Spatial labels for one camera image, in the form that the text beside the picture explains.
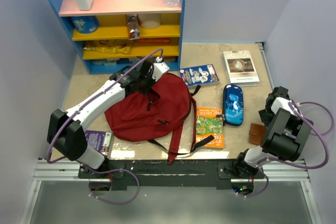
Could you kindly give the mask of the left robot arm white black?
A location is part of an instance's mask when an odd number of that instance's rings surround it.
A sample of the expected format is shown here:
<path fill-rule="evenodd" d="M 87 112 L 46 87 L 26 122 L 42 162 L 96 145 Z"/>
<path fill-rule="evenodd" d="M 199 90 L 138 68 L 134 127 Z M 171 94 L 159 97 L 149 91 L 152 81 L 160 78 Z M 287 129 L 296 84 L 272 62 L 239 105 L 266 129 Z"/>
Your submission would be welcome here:
<path fill-rule="evenodd" d="M 131 66 L 112 74 L 104 85 L 81 103 L 66 111 L 56 109 L 50 116 L 47 141 L 50 145 L 46 160 L 55 148 L 63 157 L 90 167 L 97 178 L 108 174 L 106 157 L 88 144 L 85 130 L 108 108 L 124 100 L 131 93 L 146 92 L 169 71 L 164 62 L 149 62 L 141 58 Z"/>

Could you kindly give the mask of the brown leather wallet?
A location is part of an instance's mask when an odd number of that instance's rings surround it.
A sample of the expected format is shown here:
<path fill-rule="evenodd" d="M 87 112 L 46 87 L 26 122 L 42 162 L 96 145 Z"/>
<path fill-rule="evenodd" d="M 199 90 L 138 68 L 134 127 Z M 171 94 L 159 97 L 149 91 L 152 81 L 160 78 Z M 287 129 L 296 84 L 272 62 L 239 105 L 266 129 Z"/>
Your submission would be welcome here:
<path fill-rule="evenodd" d="M 266 128 L 263 125 L 252 123 L 249 130 L 249 143 L 254 145 L 260 145 L 261 140 L 266 132 Z"/>

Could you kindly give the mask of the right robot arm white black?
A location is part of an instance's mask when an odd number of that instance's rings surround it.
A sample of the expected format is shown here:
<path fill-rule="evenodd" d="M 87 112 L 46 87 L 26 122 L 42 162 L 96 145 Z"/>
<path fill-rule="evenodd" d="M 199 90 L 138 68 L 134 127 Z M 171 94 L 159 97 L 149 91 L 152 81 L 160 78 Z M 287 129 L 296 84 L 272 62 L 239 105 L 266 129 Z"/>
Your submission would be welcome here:
<path fill-rule="evenodd" d="M 239 153 L 232 162 L 233 174 L 239 178 L 254 176 L 272 161 L 296 161 L 308 140 L 311 128 L 295 115 L 288 89 L 275 87 L 268 94 L 265 108 L 258 111 L 266 131 L 260 145 Z"/>

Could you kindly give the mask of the red backpack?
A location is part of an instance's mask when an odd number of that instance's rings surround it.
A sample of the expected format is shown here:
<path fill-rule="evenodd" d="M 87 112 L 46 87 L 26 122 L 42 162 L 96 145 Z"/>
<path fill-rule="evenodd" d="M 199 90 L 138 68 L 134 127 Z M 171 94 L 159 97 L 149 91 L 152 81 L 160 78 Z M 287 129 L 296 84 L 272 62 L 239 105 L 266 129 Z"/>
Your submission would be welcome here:
<path fill-rule="evenodd" d="M 197 103 L 184 81 L 167 73 L 147 94 L 131 94 L 104 114 L 110 129 L 121 140 L 158 145 L 158 138 L 171 134 L 167 152 L 168 162 L 172 163 L 180 155 L 185 120 L 190 114 L 197 120 Z"/>

